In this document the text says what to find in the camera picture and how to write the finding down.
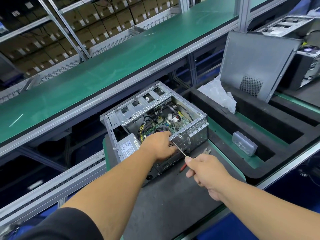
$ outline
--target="black sleeve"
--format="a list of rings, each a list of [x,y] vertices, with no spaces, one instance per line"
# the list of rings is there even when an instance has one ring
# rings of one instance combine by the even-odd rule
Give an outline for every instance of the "black sleeve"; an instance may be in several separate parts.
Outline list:
[[[103,240],[91,218],[75,208],[60,208],[18,240]]]

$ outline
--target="plastic bag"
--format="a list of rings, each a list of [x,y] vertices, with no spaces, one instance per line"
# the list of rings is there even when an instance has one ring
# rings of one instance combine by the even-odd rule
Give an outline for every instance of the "plastic bag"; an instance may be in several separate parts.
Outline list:
[[[222,107],[227,108],[231,113],[236,112],[237,102],[234,100],[231,92],[226,92],[220,81],[220,75],[206,85],[198,88],[200,92],[208,96],[210,99],[220,104]]]

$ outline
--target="hand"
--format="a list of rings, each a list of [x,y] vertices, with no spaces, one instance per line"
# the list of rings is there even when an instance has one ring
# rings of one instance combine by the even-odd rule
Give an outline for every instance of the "hand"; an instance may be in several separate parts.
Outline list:
[[[169,146],[170,131],[156,132],[147,136],[142,142],[140,149],[145,150],[148,156],[156,160],[165,160],[177,149],[176,146]]]
[[[193,176],[200,187],[209,191],[211,198],[221,201],[221,191],[233,178],[219,160],[212,155],[200,154],[195,159],[186,157],[185,162],[190,168],[186,177]]]

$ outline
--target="forearm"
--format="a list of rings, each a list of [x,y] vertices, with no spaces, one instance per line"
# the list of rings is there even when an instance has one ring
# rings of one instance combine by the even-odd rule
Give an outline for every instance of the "forearm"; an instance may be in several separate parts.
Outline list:
[[[95,222],[104,239],[118,240],[130,218],[153,159],[138,150],[80,190],[63,207],[77,208]]]
[[[260,240],[320,239],[320,214],[228,178],[222,202]]]

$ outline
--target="small plastic box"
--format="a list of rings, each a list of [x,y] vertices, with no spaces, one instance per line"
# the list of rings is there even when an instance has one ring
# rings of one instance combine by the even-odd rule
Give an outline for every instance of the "small plastic box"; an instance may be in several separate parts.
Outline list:
[[[232,142],[249,157],[252,157],[258,148],[253,141],[239,131],[232,134]]]

